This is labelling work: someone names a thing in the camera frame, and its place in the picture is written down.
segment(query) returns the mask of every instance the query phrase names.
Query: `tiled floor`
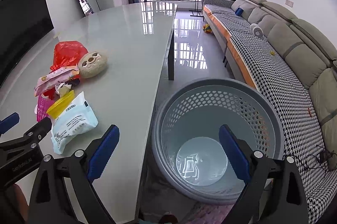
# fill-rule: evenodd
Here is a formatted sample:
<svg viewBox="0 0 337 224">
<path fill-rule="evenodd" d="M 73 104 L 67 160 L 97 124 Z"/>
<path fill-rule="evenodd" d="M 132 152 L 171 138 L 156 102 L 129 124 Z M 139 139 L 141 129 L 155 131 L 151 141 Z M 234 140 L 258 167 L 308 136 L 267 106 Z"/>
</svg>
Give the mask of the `tiled floor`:
<svg viewBox="0 0 337 224">
<path fill-rule="evenodd" d="M 169 81 L 167 61 L 164 63 L 155 108 L 188 82 L 200 78 L 234 78 L 224 68 L 223 52 L 213 34 L 206 34 L 202 17 L 178 11 L 175 19 L 175 80 Z M 156 222 L 169 211 L 180 221 L 195 205 L 195 201 L 176 192 L 163 179 L 154 159 L 148 157 L 148 177 L 140 209 L 145 220 Z"/>
</svg>

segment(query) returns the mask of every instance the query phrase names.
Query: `wet wipes package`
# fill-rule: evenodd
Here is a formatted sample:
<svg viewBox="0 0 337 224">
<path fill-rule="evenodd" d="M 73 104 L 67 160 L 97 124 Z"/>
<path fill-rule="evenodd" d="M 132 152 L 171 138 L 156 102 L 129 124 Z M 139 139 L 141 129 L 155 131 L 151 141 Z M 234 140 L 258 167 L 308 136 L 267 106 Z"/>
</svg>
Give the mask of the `wet wipes package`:
<svg viewBox="0 0 337 224">
<path fill-rule="evenodd" d="M 65 145 L 76 135 L 95 128 L 98 120 L 92 108 L 80 93 L 60 114 L 52 125 L 52 142 L 55 153 L 63 153 Z"/>
</svg>

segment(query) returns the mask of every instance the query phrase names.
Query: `houndstooth sofa cover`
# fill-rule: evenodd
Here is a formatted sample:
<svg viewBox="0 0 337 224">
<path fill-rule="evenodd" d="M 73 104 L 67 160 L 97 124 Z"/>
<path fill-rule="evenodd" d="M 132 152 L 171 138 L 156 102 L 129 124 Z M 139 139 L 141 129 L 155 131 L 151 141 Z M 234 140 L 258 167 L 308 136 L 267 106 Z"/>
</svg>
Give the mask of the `houndstooth sofa cover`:
<svg viewBox="0 0 337 224">
<path fill-rule="evenodd" d="M 259 91 L 274 106 L 284 129 L 284 156 L 296 155 L 304 161 L 309 154 L 318 154 L 324 147 L 321 128 L 308 91 L 266 37 L 255 37 L 250 24 L 230 9 L 230 0 L 202 0 L 212 15 L 231 34 L 231 41 L 250 70 Z M 322 169 L 303 171 L 302 177 L 309 211 L 314 224 L 329 206 L 337 192 L 337 171 Z M 318 167 L 313 157 L 308 165 Z"/>
</svg>

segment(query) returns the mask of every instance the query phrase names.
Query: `blue gripper pad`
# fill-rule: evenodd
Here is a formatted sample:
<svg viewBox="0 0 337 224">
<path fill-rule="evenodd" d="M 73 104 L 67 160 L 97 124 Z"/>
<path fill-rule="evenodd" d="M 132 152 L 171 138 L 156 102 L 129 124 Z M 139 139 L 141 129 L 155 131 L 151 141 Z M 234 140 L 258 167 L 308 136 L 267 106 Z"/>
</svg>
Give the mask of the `blue gripper pad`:
<svg viewBox="0 0 337 224">
<path fill-rule="evenodd" d="M 119 129 L 117 126 L 111 128 L 100 146 L 97 148 L 89 160 L 87 178 L 92 183 L 95 179 L 101 177 L 107 162 L 119 142 Z"/>
<path fill-rule="evenodd" d="M 6 133 L 9 129 L 19 123 L 19 114 L 12 113 L 10 116 L 6 117 L 4 120 L 0 121 L 0 136 Z"/>
<path fill-rule="evenodd" d="M 249 162 L 239 148 L 230 129 L 222 125 L 219 129 L 219 141 L 238 179 L 245 184 L 250 182 Z"/>
</svg>

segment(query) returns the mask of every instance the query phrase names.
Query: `bolt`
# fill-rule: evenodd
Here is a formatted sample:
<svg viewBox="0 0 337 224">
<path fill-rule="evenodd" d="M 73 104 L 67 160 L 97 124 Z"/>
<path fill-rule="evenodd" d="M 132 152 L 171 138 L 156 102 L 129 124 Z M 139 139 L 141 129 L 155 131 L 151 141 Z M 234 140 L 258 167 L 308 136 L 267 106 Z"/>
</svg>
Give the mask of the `bolt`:
<svg viewBox="0 0 337 224">
<path fill-rule="evenodd" d="M 80 158 L 81 156 L 83 156 L 83 154 L 84 154 L 83 150 L 77 150 L 77 151 L 75 152 L 75 157 Z"/>
<path fill-rule="evenodd" d="M 257 158 L 261 158 L 261 157 L 263 157 L 263 153 L 261 153 L 260 151 L 255 151 L 254 156 L 257 157 Z"/>
<path fill-rule="evenodd" d="M 44 156 L 43 161 L 46 161 L 46 162 L 47 162 L 47 161 L 49 161 L 51 158 L 52 158 L 51 155 L 48 154 L 48 155 Z"/>
<path fill-rule="evenodd" d="M 289 163 L 294 163 L 294 159 L 292 158 L 292 157 L 287 157 L 287 161 L 289 162 Z"/>
</svg>

